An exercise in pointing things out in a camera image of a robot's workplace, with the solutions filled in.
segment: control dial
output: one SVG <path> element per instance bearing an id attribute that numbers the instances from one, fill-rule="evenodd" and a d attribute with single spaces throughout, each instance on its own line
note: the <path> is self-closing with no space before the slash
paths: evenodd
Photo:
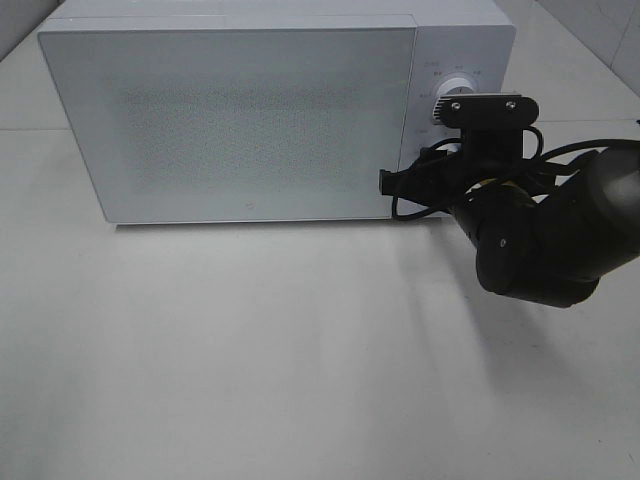
<path id="1" fill-rule="evenodd" d="M 436 87 L 436 98 L 445 95 L 460 95 L 465 93 L 475 93 L 477 91 L 475 82 L 466 75 L 457 74 L 446 78 Z"/>

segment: perforated mesh screen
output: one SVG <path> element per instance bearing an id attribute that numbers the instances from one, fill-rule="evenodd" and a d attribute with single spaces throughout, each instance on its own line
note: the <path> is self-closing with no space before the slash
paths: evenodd
<path id="1" fill-rule="evenodd" d="M 92 33 L 47 49 L 110 220 L 368 218 L 388 212 L 377 175 L 397 166 L 413 35 Z"/>

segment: white tabletop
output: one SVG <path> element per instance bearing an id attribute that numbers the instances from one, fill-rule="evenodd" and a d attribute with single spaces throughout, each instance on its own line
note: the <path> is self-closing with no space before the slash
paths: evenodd
<path id="1" fill-rule="evenodd" d="M 549 147 L 640 99 L 535 5 Z M 557 310 L 450 220 L 106 224 L 33 36 L 0 63 L 0 478 L 640 478 L 640 262 Z"/>

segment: white microwave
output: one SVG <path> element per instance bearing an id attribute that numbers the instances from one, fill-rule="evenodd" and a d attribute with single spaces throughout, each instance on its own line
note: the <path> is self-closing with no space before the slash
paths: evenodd
<path id="1" fill-rule="evenodd" d="M 107 221 L 389 218 L 380 169 L 500 91 L 490 0 L 67 0 L 39 41 Z"/>

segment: black cable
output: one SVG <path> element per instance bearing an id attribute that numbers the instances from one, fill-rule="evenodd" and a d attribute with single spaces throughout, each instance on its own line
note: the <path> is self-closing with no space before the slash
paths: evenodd
<path id="1" fill-rule="evenodd" d="M 411 171 L 411 170 L 415 170 L 416 168 L 427 167 L 427 166 L 432 167 L 433 165 L 446 160 L 448 156 L 434 158 L 433 160 L 427 161 L 425 163 L 420 163 L 420 159 L 422 157 L 427 157 L 433 152 L 435 152 L 436 150 L 438 150 L 439 148 L 442 148 L 445 145 L 451 145 L 454 143 L 462 143 L 462 139 L 447 138 L 445 140 L 442 140 L 438 143 L 433 144 L 431 147 L 427 149 L 426 152 L 424 153 L 420 152 L 420 157 L 416 161 L 414 161 L 413 164 L 411 164 L 411 166 L 409 167 L 409 170 Z M 418 220 L 419 218 L 423 218 L 422 216 L 420 216 L 422 212 L 412 213 L 410 215 L 400 215 L 398 213 L 398 201 L 400 200 L 399 194 L 402 193 L 404 189 L 406 179 L 407 179 L 407 176 L 404 176 L 400 179 L 400 181 L 398 182 L 398 185 L 396 186 L 396 191 L 393 196 L 393 200 L 391 201 L 391 216 L 393 217 L 394 220 L 399 220 L 401 222 L 408 222 L 410 220 Z"/>
<path id="2" fill-rule="evenodd" d="M 526 127 L 525 130 L 527 132 L 533 133 L 538 139 L 538 146 L 536 147 L 536 153 L 533 155 L 533 157 L 531 157 L 531 160 L 535 160 L 540 155 L 542 155 L 542 152 L 544 151 L 544 136 L 542 135 L 542 132 L 538 130 L 536 127 Z"/>
<path id="3" fill-rule="evenodd" d="M 460 194 L 460 195 L 452 195 L 444 200 L 438 202 L 432 207 L 429 207 L 421 212 L 414 213 L 412 215 L 401 215 L 396 218 L 400 221 L 409 221 L 409 220 L 418 220 L 420 218 L 425 218 L 430 215 L 433 215 L 436 212 L 440 212 L 451 205 L 455 205 L 456 203 L 470 201 L 476 198 L 480 194 L 485 194 L 491 190 L 495 190 L 501 185 L 514 180 L 516 177 L 526 173 L 529 170 L 533 170 L 534 168 L 540 166 L 544 162 L 551 160 L 552 158 L 559 157 L 561 155 L 566 155 L 567 153 L 576 152 L 579 150 L 593 149 L 593 148 L 629 148 L 629 149 L 640 149 L 640 141 L 638 140 L 619 140 L 619 139 L 601 139 L 601 140 L 589 140 L 586 142 L 578 142 L 572 143 L 569 145 L 565 145 L 564 147 L 556 148 L 551 150 L 543 155 L 538 157 L 533 157 L 530 160 L 523 159 L 518 164 L 511 169 L 509 172 L 504 175 L 499 176 L 498 178 L 491 180 L 489 183 L 483 185 L 482 187 L 473 190 L 471 192 Z"/>

